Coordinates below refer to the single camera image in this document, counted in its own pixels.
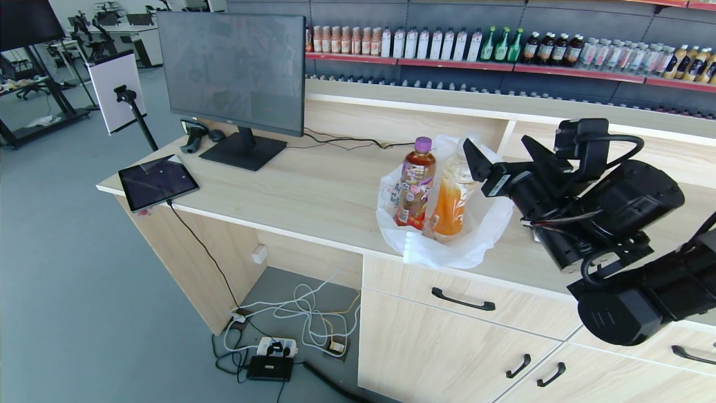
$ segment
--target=cabinet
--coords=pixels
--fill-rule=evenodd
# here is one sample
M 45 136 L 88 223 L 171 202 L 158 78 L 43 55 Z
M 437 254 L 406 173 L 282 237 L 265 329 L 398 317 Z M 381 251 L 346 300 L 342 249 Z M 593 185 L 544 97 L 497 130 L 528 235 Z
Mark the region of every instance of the cabinet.
M 558 344 L 365 289 L 360 320 L 358 385 L 401 402 L 492 402 Z
M 564 373 L 544 387 L 557 374 Z M 565 343 L 498 402 L 713 402 L 716 378 Z

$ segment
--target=tablet screen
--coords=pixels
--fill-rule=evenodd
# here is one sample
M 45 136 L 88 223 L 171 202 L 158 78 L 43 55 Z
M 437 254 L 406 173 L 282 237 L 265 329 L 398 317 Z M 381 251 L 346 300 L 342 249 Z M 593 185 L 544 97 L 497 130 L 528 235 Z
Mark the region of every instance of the tablet screen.
M 199 189 L 176 155 L 131 166 L 119 175 L 132 212 Z

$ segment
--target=robotic arm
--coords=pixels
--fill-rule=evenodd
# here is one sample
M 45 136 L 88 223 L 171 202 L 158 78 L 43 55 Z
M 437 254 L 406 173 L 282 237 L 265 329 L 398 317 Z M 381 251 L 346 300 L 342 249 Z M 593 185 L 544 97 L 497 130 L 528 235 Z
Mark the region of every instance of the robotic arm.
M 531 162 L 491 163 L 470 141 L 463 148 L 484 195 L 512 199 L 560 270 L 581 272 L 567 289 L 590 332 L 635 346 L 669 322 L 716 307 L 716 229 L 710 230 L 716 213 L 679 249 L 622 271 L 653 253 L 643 229 L 681 207 L 684 194 L 665 172 L 630 159 L 643 148 L 642 139 L 608 129 L 606 119 L 565 120 L 554 152 L 524 136 Z M 610 141 L 635 146 L 607 163 Z M 609 254 L 616 261 L 602 267 Z

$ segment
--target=white board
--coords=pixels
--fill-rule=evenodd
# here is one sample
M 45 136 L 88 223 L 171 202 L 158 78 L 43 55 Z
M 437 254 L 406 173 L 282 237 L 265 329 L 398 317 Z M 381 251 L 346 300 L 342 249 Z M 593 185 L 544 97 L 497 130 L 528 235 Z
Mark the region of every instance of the white board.
M 134 51 L 117 53 L 106 59 L 91 62 L 87 67 L 90 70 L 89 78 L 92 79 L 92 86 L 95 87 L 102 117 L 105 119 L 109 134 L 121 130 L 135 121 L 130 104 L 117 102 L 115 88 L 126 85 L 128 90 L 136 92 L 137 107 L 142 115 L 146 114 Z

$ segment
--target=drawer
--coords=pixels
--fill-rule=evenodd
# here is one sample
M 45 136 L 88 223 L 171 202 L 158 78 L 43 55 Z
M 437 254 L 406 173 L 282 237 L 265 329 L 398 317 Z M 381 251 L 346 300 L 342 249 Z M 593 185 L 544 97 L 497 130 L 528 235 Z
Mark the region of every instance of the drawer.
M 524 331 L 566 340 L 581 325 L 569 295 L 460 270 L 433 270 L 365 256 L 363 287 Z M 433 290 L 442 291 L 441 297 Z M 477 308 L 492 305 L 492 310 Z
M 716 327 L 682 321 L 671 323 L 638 346 L 625 347 L 605 343 L 581 328 L 569 339 L 571 343 L 596 347 L 650 361 L 679 366 L 716 375 Z M 674 354 L 672 346 L 681 346 L 688 354 L 713 361 L 707 364 Z

